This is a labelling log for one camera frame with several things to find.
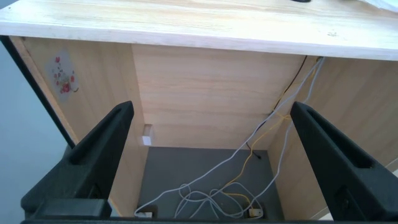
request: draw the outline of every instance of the black cable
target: black cable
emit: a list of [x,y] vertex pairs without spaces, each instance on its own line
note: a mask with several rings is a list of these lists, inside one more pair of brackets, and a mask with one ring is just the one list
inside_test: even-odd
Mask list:
[[257,154],[254,152],[254,150],[253,150],[253,154],[254,154],[255,156],[257,156],[258,159],[261,159],[261,156],[257,155]]
[[[297,76],[298,76],[299,73],[301,72],[301,69],[303,68],[304,62],[305,62],[305,60],[307,59],[307,57],[308,57],[308,55],[306,55],[306,56],[304,57],[304,60],[303,60],[303,62],[301,63],[300,68],[298,69],[296,75],[294,76],[294,78],[292,79],[292,81],[290,82],[290,84],[287,86],[287,88],[286,88],[286,90],[283,92],[283,94],[285,94],[285,93],[287,92],[287,90],[293,85],[293,82],[296,80]],[[274,109],[276,109],[276,107],[278,106],[278,104],[279,104],[279,102],[280,102],[281,99],[282,99],[282,98],[279,98],[278,102],[276,102],[276,104],[275,104],[275,106],[274,106]]]
[[[292,81],[290,82],[290,84],[287,86],[287,88],[286,88],[285,91],[283,92],[282,96],[283,96],[283,95],[287,92],[287,90],[293,85],[293,82],[296,80],[297,76],[298,76],[299,73],[301,72],[301,69],[303,68],[304,63],[305,63],[307,57],[308,57],[308,55],[306,55],[306,56],[304,57],[304,60],[303,60],[303,62],[301,63],[300,68],[298,69],[296,75],[294,76],[294,78],[292,79]],[[276,104],[275,104],[275,106],[274,106],[274,109],[272,109],[272,111],[274,111],[274,110],[276,109],[276,107],[278,106],[278,104],[279,104],[279,102],[280,102],[281,99],[282,99],[282,98],[279,98],[278,102],[276,102]],[[255,134],[258,130],[260,130],[260,128],[261,128],[265,123],[266,123],[266,122],[262,123],[262,124],[254,131],[254,134]]]

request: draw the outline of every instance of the wood grain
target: wood grain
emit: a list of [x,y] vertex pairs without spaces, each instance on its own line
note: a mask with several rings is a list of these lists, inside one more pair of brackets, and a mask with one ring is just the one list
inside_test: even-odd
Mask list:
[[[133,216],[146,163],[147,147],[142,146],[144,117],[134,68],[131,45],[72,40],[26,38],[24,45],[44,82],[51,86],[45,64],[61,50],[70,54],[79,89],[58,106],[78,139],[119,103],[131,100],[134,118],[111,190],[111,200],[122,216]],[[56,96],[50,87],[48,96]]]
[[134,45],[133,52],[154,146],[169,147],[238,148],[272,111],[304,59],[150,45]]
[[338,0],[21,0],[0,10],[1,35],[381,60],[398,60],[397,24],[398,14]]
[[[307,97],[307,82],[296,100]],[[308,105],[343,131],[388,169],[398,157],[398,63],[327,58]],[[280,157],[285,121],[268,152],[273,170]],[[326,203],[294,128],[290,130],[277,188],[287,220],[304,220],[327,212]]]

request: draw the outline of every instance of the power cord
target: power cord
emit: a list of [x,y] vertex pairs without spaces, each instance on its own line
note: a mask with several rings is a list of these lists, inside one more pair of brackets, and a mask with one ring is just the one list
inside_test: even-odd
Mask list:
[[[284,105],[284,104],[285,104],[286,102],[288,102],[291,98],[293,98],[295,95],[297,95],[297,93],[300,91],[301,87],[303,86],[303,84],[304,84],[305,81],[307,80],[307,78],[313,73],[313,71],[315,71],[316,68],[318,68],[318,69],[316,69],[316,72],[315,72],[315,74],[314,74],[314,77],[313,77],[313,80],[312,80],[312,83],[311,83],[311,86],[310,86],[310,90],[308,91],[308,96],[307,96],[307,98],[306,98],[305,101],[304,101],[304,103],[305,103],[305,102],[309,99],[309,97],[310,97],[310,95],[311,95],[312,88],[313,88],[313,84],[315,83],[315,80],[316,80],[316,78],[317,78],[317,75],[318,75],[318,73],[319,73],[319,71],[320,71],[320,69],[321,69],[321,67],[322,67],[322,65],[323,65],[324,59],[325,59],[325,58],[322,57],[322,58],[312,67],[312,69],[311,69],[311,70],[309,71],[309,73],[305,76],[305,78],[304,78],[303,81],[301,82],[300,86],[299,86],[299,87],[297,88],[297,90],[295,91],[295,93],[294,93],[293,95],[289,96],[288,98],[286,98],[279,106],[277,106],[277,107],[273,110],[273,112],[272,112],[265,120],[263,120],[261,123],[259,123],[259,124],[257,125],[256,129],[253,131],[253,133],[243,142],[243,144],[242,144],[239,148],[237,148],[237,150],[234,151],[234,153],[233,153],[229,158],[227,158],[227,159],[221,161],[218,165],[214,166],[214,167],[213,167],[212,169],[210,169],[208,172],[206,172],[205,174],[203,174],[203,175],[201,175],[200,177],[196,178],[195,180],[189,182],[188,184],[182,184],[179,188],[170,189],[170,190],[166,190],[166,191],[162,192],[162,193],[161,193],[158,197],[156,197],[155,199],[153,199],[153,200],[151,200],[150,202],[147,202],[147,203],[143,204],[142,206],[140,206],[139,208],[137,208],[136,211],[134,212],[135,216],[139,217],[140,215],[138,214],[138,211],[139,211],[140,209],[142,209],[142,208],[144,208],[145,206],[147,206],[147,205],[149,205],[149,204],[155,202],[156,200],[158,200],[159,198],[161,198],[161,196],[163,196],[164,194],[167,194],[167,193],[169,193],[169,192],[174,192],[174,191],[181,191],[181,190],[184,189],[185,187],[189,187],[189,189],[190,189],[190,185],[191,185],[191,184],[193,184],[193,183],[195,183],[196,181],[198,181],[198,180],[200,180],[200,179],[206,177],[210,172],[212,172],[213,170],[217,169],[219,166],[223,165],[224,163],[230,161],[230,160],[236,155],[236,153],[238,153],[238,151],[239,151],[239,150],[240,150],[240,149],[241,149],[253,136],[254,136],[254,134],[256,133],[256,131],[257,131],[266,121],[268,121],[272,116],[274,116],[274,115],[277,113],[277,111],[280,109],[280,107],[281,107],[282,105]],[[220,206],[214,201],[214,199],[213,199],[213,197],[214,197],[215,195],[217,195],[218,193],[222,193],[223,195],[226,195],[225,193],[223,193],[223,190],[224,190],[225,188],[229,187],[230,185],[238,184],[237,182],[228,183],[228,184],[226,184],[224,187],[222,187],[222,188],[219,189],[219,190],[213,189],[213,190],[210,192],[209,195],[207,195],[207,194],[205,194],[205,193],[203,193],[203,192],[200,192],[200,191],[192,191],[192,192],[188,193],[188,194],[187,194],[186,196],[184,196],[184,197],[182,197],[182,194],[180,194],[180,196],[182,197],[182,201],[181,201],[180,203],[183,203],[183,202],[185,202],[185,201],[186,201],[185,204],[186,204],[187,202],[202,202],[202,204],[200,205],[200,207],[198,207],[198,209],[195,211],[194,214],[196,214],[196,213],[199,211],[199,209],[201,209],[201,207],[203,206],[203,204],[204,204],[205,202],[209,201],[209,202],[211,203],[211,205],[212,205],[211,207],[212,207],[212,209],[213,209],[213,211],[214,211],[214,213],[215,213],[215,215],[216,215],[217,217],[218,217],[218,215],[216,214],[214,208],[217,208],[217,210],[218,210],[219,212],[221,212],[223,215],[225,215],[225,216],[227,216],[227,217],[240,218],[240,217],[244,214],[244,212],[247,211],[247,210],[252,206],[252,204],[253,204],[254,202],[256,202],[257,198],[260,197],[265,191],[268,190],[268,188],[271,186],[271,184],[275,181],[276,177],[279,175],[279,172],[280,172],[280,165],[281,165],[281,162],[282,162],[282,158],[283,158],[284,151],[285,151],[285,147],[286,147],[286,143],[287,143],[287,136],[288,136],[288,133],[289,133],[289,130],[291,129],[291,127],[292,127],[292,122],[290,123],[289,127],[288,127],[287,130],[286,130],[284,147],[283,147],[282,152],[281,152],[281,155],[280,155],[280,159],[279,159],[279,163],[278,163],[278,168],[277,168],[277,173],[276,173],[276,175],[274,176],[274,178],[271,180],[271,182],[268,184],[268,186],[267,186],[261,193],[259,193],[259,194],[258,194],[257,196],[255,196],[255,197],[253,197],[253,199],[251,200],[251,203],[249,204],[248,207],[246,207],[245,209],[241,209],[241,211],[238,212],[238,213],[228,214],[228,213],[226,213],[225,211],[223,211],[223,210],[221,209],[221,207],[220,207]],[[204,195],[205,198],[203,198],[203,199],[198,199],[198,200],[192,200],[192,199],[190,199],[191,194],[200,194],[200,195]],[[226,195],[226,196],[227,196],[227,197],[230,197],[231,200],[234,200],[234,201],[235,201],[235,199],[232,198],[231,196],[229,196],[229,195]],[[176,214],[177,214],[177,215],[181,212],[181,210],[183,209],[183,207],[185,206],[185,204],[182,206],[182,208],[180,208],[179,210],[176,210]]]

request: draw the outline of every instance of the white cable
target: white cable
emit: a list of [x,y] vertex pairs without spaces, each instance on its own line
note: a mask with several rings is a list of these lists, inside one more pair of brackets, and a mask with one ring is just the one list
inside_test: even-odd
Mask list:
[[[240,150],[240,149],[241,149],[253,136],[254,136],[254,134],[256,133],[257,128],[260,127],[262,124],[264,124],[269,118],[271,118],[271,117],[276,113],[276,111],[279,110],[279,108],[280,108],[282,105],[284,105],[286,102],[288,102],[291,98],[293,98],[293,97],[300,91],[301,87],[303,86],[303,84],[305,83],[305,81],[307,80],[307,78],[311,75],[311,73],[313,72],[313,70],[319,65],[320,67],[319,67],[319,69],[317,70],[317,73],[315,74],[315,76],[314,76],[312,82],[315,81],[315,79],[316,79],[316,77],[317,77],[317,75],[318,75],[318,72],[319,72],[319,70],[321,69],[321,66],[322,66],[322,64],[323,64],[323,61],[324,61],[324,58],[322,58],[321,60],[319,60],[319,61],[311,68],[311,70],[309,71],[309,73],[305,76],[305,78],[304,78],[303,81],[301,82],[300,86],[298,86],[298,88],[297,88],[297,90],[295,91],[295,93],[294,93],[293,95],[291,95],[290,97],[286,98],[286,99],[285,99],[285,100],[284,100],[284,101],[283,101],[283,102],[282,102],[282,103],[281,103],[281,104],[280,104],[280,105],[279,105],[279,106],[266,118],[266,119],[264,119],[262,122],[260,122],[260,123],[257,125],[257,127],[254,129],[254,131],[252,132],[252,134],[242,143],[242,145],[241,145],[237,150],[234,151],[234,153],[233,153],[229,158],[223,160],[222,162],[220,162],[219,164],[217,164],[216,166],[214,166],[212,169],[210,169],[210,170],[209,170],[208,172],[206,172],[205,174],[203,174],[203,175],[201,175],[200,177],[196,178],[195,180],[189,182],[186,186],[190,186],[191,184],[195,183],[196,181],[198,181],[198,180],[200,180],[200,179],[206,177],[210,172],[212,172],[213,170],[217,169],[219,166],[223,165],[224,163],[230,161],[230,160],[236,155],[236,153],[238,153],[238,151],[239,151],[239,150]],[[268,189],[268,187],[271,185],[271,183],[266,187],[266,189],[265,189],[261,194],[263,194],[263,193]],[[170,193],[170,192],[174,192],[174,191],[176,191],[176,190],[180,190],[180,189],[182,189],[182,188],[184,188],[184,187],[179,187],[179,188],[176,188],[176,189],[170,189],[170,190],[166,190],[166,191],[162,192],[162,193],[161,193],[159,196],[157,196],[155,199],[153,199],[153,200],[151,200],[150,202],[147,202],[147,203],[141,205],[139,208],[137,208],[136,211],[134,211],[134,215],[137,216],[137,217],[139,217],[139,215],[137,214],[137,212],[138,212],[140,209],[142,209],[142,208],[144,208],[145,206],[150,205],[151,203],[155,202],[156,200],[158,200],[159,198],[161,198],[161,196],[163,196],[164,194]]]
[[[230,184],[224,186],[222,189],[219,189],[219,190],[213,189],[213,190],[210,191],[210,195],[207,195],[206,193],[203,193],[203,192],[200,192],[200,191],[197,191],[197,190],[191,192],[190,187],[188,187],[188,189],[189,189],[190,192],[189,192],[186,196],[183,197],[182,194],[180,194],[182,200],[180,201],[180,204],[178,205],[178,207],[177,207],[177,209],[176,209],[176,212],[175,212],[175,214],[174,214],[174,218],[176,218],[176,217],[178,216],[178,214],[182,211],[182,209],[184,208],[184,206],[187,204],[187,203],[185,203],[182,207],[180,207],[181,204],[182,204],[183,202],[185,202],[185,201],[186,201],[186,202],[202,202],[201,205],[200,205],[200,206],[197,208],[197,210],[194,212],[194,214],[191,215],[191,217],[193,217],[194,215],[196,215],[196,214],[198,213],[199,209],[201,209],[201,207],[203,206],[203,204],[204,204],[205,202],[207,202],[207,201],[210,201],[210,204],[211,204],[212,206],[215,206],[223,215],[225,215],[225,216],[227,216],[227,217],[239,218],[239,217],[243,216],[244,211],[243,211],[243,208],[242,208],[242,207],[240,206],[240,204],[238,203],[238,201],[236,201],[236,200],[235,200],[234,198],[232,198],[230,195],[228,195],[228,194],[222,192],[222,190],[224,190],[225,188],[227,188],[227,187],[229,187],[230,185],[233,185],[233,184],[238,184],[238,185],[240,185],[247,193],[249,193],[249,195],[250,195],[251,197],[254,198],[253,194],[252,194],[247,188],[245,188],[244,185],[242,185],[242,184],[239,183],[239,182],[230,183]],[[196,199],[196,200],[190,199],[190,196],[191,196],[192,194],[195,194],[195,193],[196,193],[196,194],[200,194],[200,195],[204,195],[205,198]],[[216,194],[218,194],[218,193],[222,193],[223,195],[225,195],[225,196],[229,197],[231,200],[233,200],[233,201],[240,207],[241,212],[239,212],[239,213],[237,213],[237,214],[235,214],[235,215],[230,215],[230,214],[227,214],[226,212],[224,212],[224,211],[220,208],[220,206],[215,202],[215,200],[213,199],[213,197],[214,197]],[[259,208],[262,210],[261,204],[260,204],[257,200],[255,200],[255,201],[257,202]]]
[[[303,101],[303,103],[306,103],[306,102],[308,101],[308,99],[310,98],[311,93],[312,93],[312,89],[313,89],[313,86],[314,86],[314,83],[315,83],[315,80],[317,79],[317,76],[318,76],[318,74],[319,74],[319,72],[320,72],[320,69],[321,69],[321,67],[322,67],[322,65],[323,65],[323,63],[324,63],[324,61],[325,61],[325,58],[321,58],[321,59],[318,61],[318,63],[319,63],[319,68],[318,68],[317,72],[316,72],[315,75],[314,75],[314,78],[313,78],[313,80],[312,80],[312,82],[311,82],[310,89],[309,89],[309,91],[308,91],[308,95],[307,95],[306,99]],[[284,155],[284,152],[285,152],[285,148],[286,148],[286,144],[287,144],[288,133],[289,133],[289,131],[290,131],[292,125],[293,125],[293,121],[290,122],[289,127],[288,127],[287,130],[286,130],[284,146],[283,146],[282,152],[281,152],[281,154],[280,154],[279,163],[278,163],[278,168],[277,168],[277,173],[276,173],[276,175],[274,176],[274,178],[270,181],[270,183],[267,185],[267,187],[266,187],[261,193],[259,193],[257,196],[255,196],[255,197],[252,199],[252,201],[251,201],[251,203],[248,205],[248,207],[246,207],[244,210],[242,210],[242,211],[240,211],[240,212],[238,212],[238,213],[229,214],[228,216],[238,215],[238,214],[241,214],[241,213],[247,211],[247,210],[250,208],[250,206],[254,203],[254,201],[256,201],[256,199],[257,199],[258,197],[260,197],[263,193],[265,193],[265,192],[268,190],[268,188],[275,182],[275,180],[276,180],[276,178],[278,177],[279,172],[280,172],[280,165],[281,165],[281,163],[282,163],[282,158],[283,158],[283,155]],[[219,191],[217,191],[217,192],[222,191],[225,187],[227,187],[227,186],[224,186],[223,188],[219,189]]]

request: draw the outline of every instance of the desk side panel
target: desk side panel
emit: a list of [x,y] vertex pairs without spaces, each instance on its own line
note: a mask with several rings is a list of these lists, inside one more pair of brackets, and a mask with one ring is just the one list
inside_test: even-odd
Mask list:
[[[133,216],[147,147],[141,143],[144,117],[131,45],[20,37],[12,41],[76,143],[114,106],[133,102],[135,115],[110,195],[121,216]],[[69,56],[78,80],[77,91],[66,100],[61,100],[46,69],[60,52]]]

